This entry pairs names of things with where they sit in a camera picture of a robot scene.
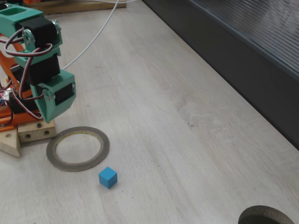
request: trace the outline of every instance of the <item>metal ring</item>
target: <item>metal ring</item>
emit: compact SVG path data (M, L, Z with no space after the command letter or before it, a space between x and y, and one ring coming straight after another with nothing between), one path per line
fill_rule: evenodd
M68 163L62 161L56 152L57 145L66 137L71 136L73 134L90 134L96 137L99 142L101 143L99 152L90 160L86 162L80 163ZM102 162L109 153L109 139L108 137L99 129L92 128L92 127L73 127L67 129L61 133L59 133L55 138L53 138L47 146L47 157L50 163L53 164L54 167L69 172L79 172L84 171L87 169L91 169L97 166L100 162Z

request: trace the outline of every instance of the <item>wire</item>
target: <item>wire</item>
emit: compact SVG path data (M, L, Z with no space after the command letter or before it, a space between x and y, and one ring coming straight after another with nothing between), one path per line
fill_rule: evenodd
M11 109L11 105L10 103L7 101L7 100L3 100L2 103L0 104L0 106L3 106L4 103L6 103L6 105L8 106L9 110L10 110L10 120L9 122L7 122L6 124L1 124L0 127L4 127L4 126L8 126L11 124L11 122L13 122L13 119L14 119L14 113Z
M40 116L40 117L38 117L38 116L36 116L33 112L31 112L30 110L28 110L25 106L24 106L24 104L18 99L18 97L15 95L15 93L14 93L14 88L13 88L13 96L14 96L14 98L15 98L15 100L18 102L18 104L31 116L31 117L33 117L33 118L35 118L35 119L37 119L37 120L40 120L40 119L42 119L43 117L42 116Z
M20 56L20 57L35 57L35 56L45 55L53 50L53 44L47 43L46 46L48 47L48 49L41 51L41 52L37 52L37 53L20 53L20 52L9 51L7 48L9 47L10 44L13 43L14 38L16 38L18 34L23 32L23 30L24 30L24 28L19 29L6 41L6 43L4 45L4 50L8 55Z
M101 1L101 0L74 0L74 1L95 1L95 2L103 2L103 3L116 3L116 1ZM132 1L137 1L137 0L120 1L119 4L125 4Z
M35 49L34 51L32 51L32 53L36 53L38 52L39 50L41 50L41 48L37 48ZM43 93L38 96L38 97L31 97L31 98L23 98L23 85L25 83L25 80L26 80L26 76L27 76L27 73L28 73L28 70L29 70L29 67L30 67L30 64L33 60L33 57L30 57L28 60L27 60L27 63L25 65L25 68L24 68L24 71L23 71L23 75L22 75L22 79L21 79L21 82L20 82L20 88L19 88L19 97L20 99L22 100L34 100L34 99L41 99L43 97Z
M112 9L108 19L106 20L106 22L104 23L103 27L100 29L100 31L98 32L98 34L93 38L93 40L89 43L89 45L74 59L72 60L68 65L66 65L63 70L67 69L68 67L70 67L75 61L77 61L88 49L89 47L93 44L93 42L98 38L98 36L102 33L102 31L104 30L104 28L106 27L106 25L108 24L108 22L110 21L114 11L116 10L116 7L118 5L118 3L120 2L120 0L117 0L115 3L114 8Z
M15 39L11 43L18 43L18 42L21 42L23 40L24 40L23 37L20 37L20 38ZM6 40L0 39L0 43L6 43L6 42L7 42Z
M0 82L0 90L2 90L2 91L7 90L10 87L11 83L12 83L12 80L10 80L8 82L7 86L3 87Z

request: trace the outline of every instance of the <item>red wire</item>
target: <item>red wire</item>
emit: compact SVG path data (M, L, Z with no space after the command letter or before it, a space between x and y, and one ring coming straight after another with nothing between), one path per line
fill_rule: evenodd
M9 82L8 82L8 84L7 84L7 86L5 86L5 87L3 87L2 85L1 85L1 83L0 83L0 90L7 90L9 87L10 87L10 85L11 85L11 83L12 83L12 80L10 80Z
M38 117L36 116L33 112L31 112L30 110L28 110L23 104L22 102L17 98L17 96L15 95L14 93L14 89L13 89L13 96L15 98L15 100L19 103L19 105L31 116L33 117L34 119L42 119L43 117Z
M18 43L18 42L21 42L23 40L24 40L23 37L20 37L20 38L17 38L15 40L13 40L11 43ZM7 43L7 41L0 39L0 43Z
M41 48L37 48L33 51L33 53L35 52L38 52L39 50L41 50ZM38 97L31 97L31 98L23 98L23 86L24 86L24 83L25 83L25 80L26 80L26 76L27 76L27 73L28 73L28 70L29 70L29 67L30 67L30 64L33 60L33 57L30 57L28 60L27 60L27 63L25 65L25 68L24 68L24 71L23 71L23 76L22 76L22 79L21 79L21 83L20 83L20 89L19 89L19 97L20 99L23 99L23 100L34 100L34 99L41 99L43 97L43 93L38 96Z
M38 53L20 53L20 52L12 52L12 51L9 51L8 50L8 47L10 44L13 43L14 41L14 38L17 37L17 35L21 32L23 32L24 28L22 29L19 29L17 32L15 32L10 38L8 41L6 41L5 45L4 45L4 50L5 52L8 54L8 55L12 55L12 56L20 56L20 57L35 57L35 56L42 56L42 55L45 55L47 53L49 53L50 51L53 50L53 44L51 43L47 43L46 46L48 46L49 48L44 50L44 51L41 51L41 52L38 52Z

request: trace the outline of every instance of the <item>wooden base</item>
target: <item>wooden base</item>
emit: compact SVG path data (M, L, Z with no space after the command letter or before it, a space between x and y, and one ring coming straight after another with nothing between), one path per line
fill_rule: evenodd
M21 143L53 138L56 136L55 122L46 123L44 120L21 124L18 127Z
M18 125L11 131L0 133L0 150L13 156L20 157L20 142L31 142L56 136L55 122L46 123L44 120Z
M16 157L21 156L17 128L11 131L0 133L0 150Z
M118 4L118 8L126 7L126 3ZM57 14L57 13L73 13L73 12L85 12L94 11L100 9L111 9L114 7L114 3L103 3L96 1L45 1L28 6L42 11L44 14Z

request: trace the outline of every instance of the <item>blue cube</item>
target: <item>blue cube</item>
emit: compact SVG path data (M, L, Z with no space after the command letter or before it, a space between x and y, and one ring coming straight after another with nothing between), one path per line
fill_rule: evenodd
M107 167L99 173L100 183L106 188L111 188L117 183L117 173L111 168Z

